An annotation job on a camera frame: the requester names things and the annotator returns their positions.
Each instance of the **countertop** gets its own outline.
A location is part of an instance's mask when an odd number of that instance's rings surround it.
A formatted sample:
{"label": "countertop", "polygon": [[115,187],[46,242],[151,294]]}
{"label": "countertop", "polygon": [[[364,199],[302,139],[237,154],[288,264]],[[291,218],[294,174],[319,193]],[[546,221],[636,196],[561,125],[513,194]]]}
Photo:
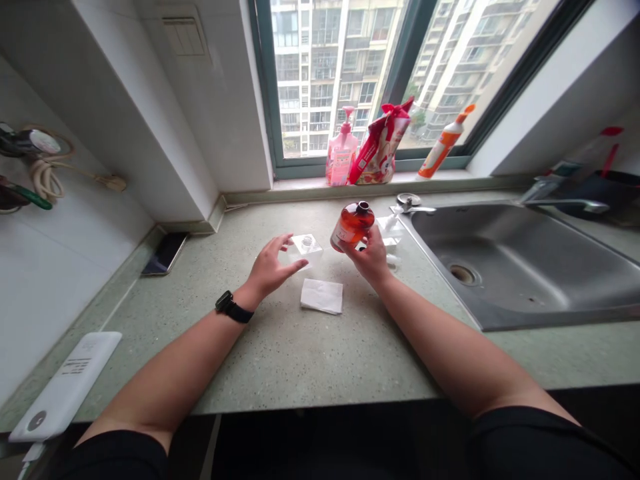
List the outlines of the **countertop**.
{"label": "countertop", "polygon": [[[422,195],[424,205],[512,199],[514,191]],[[367,199],[377,216],[394,197]],[[438,387],[392,322],[373,289],[329,236],[347,199],[250,205],[225,214],[220,232],[192,237],[166,277],[139,279],[112,312],[106,331],[123,338],[75,421],[94,420],[131,376],[166,344],[212,310],[227,289],[247,278],[256,254],[284,232],[312,233],[323,246],[321,265],[300,272],[256,312],[194,408],[195,414],[429,399]],[[586,233],[640,260],[637,231],[558,214]],[[396,276],[454,317],[476,328],[451,288],[417,244],[398,246]],[[343,313],[302,309],[304,278],[344,284]],[[640,322],[628,321],[488,333],[546,389],[640,382]],[[56,349],[0,411],[11,430],[75,344]]]}

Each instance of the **black smartwatch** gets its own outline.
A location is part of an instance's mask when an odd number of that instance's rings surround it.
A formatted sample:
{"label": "black smartwatch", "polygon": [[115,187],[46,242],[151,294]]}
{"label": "black smartwatch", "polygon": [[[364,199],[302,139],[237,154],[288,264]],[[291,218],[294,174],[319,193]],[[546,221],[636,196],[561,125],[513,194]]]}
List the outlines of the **black smartwatch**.
{"label": "black smartwatch", "polygon": [[233,294],[227,290],[222,294],[222,297],[218,298],[215,303],[215,310],[224,313],[226,316],[236,320],[238,323],[249,323],[253,312],[244,310],[239,307],[236,302],[233,301]]}

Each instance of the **glass pane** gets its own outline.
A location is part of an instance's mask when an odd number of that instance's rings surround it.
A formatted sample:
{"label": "glass pane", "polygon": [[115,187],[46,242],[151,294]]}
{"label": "glass pane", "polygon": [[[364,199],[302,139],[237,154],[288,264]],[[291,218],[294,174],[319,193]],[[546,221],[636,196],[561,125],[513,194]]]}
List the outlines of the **glass pane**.
{"label": "glass pane", "polygon": [[379,112],[407,4],[271,0],[285,158],[324,157],[347,105],[362,139]]}
{"label": "glass pane", "polygon": [[[538,33],[526,28],[532,14],[550,13],[556,3],[439,0],[405,92],[404,100],[413,95],[415,102],[399,148],[432,147],[466,106],[481,99],[486,107],[520,60],[508,55],[512,46],[526,45]],[[476,108],[473,115],[481,114]]]}

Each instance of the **smartphone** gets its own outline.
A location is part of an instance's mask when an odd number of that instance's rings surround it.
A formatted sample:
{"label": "smartphone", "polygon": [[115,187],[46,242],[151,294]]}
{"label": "smartphone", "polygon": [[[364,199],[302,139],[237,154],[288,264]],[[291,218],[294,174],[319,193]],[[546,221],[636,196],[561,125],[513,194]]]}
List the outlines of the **smartphone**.
{"label": "smartphone", "polygon": [[147,266],[142,270],[142,276],[167,275],[171,271],[180,250],[184,247],[188,236],[188,232],[166,234],[151,256]]}

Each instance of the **red snack bag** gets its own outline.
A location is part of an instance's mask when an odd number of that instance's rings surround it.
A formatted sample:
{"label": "red snack bag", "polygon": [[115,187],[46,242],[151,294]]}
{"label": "red snack bag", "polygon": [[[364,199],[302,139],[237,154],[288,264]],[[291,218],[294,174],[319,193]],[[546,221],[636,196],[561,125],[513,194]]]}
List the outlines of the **red snack bag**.
{"label": "red snack bag", "polygon": [[350,183],[366,185],[391,180],[395,172],[395,151],[411,122],[409,109],[412,104],[413,97],[402,105],[386,103],[382,106],[384,115],[370,124],[360,153],[351,164]]}

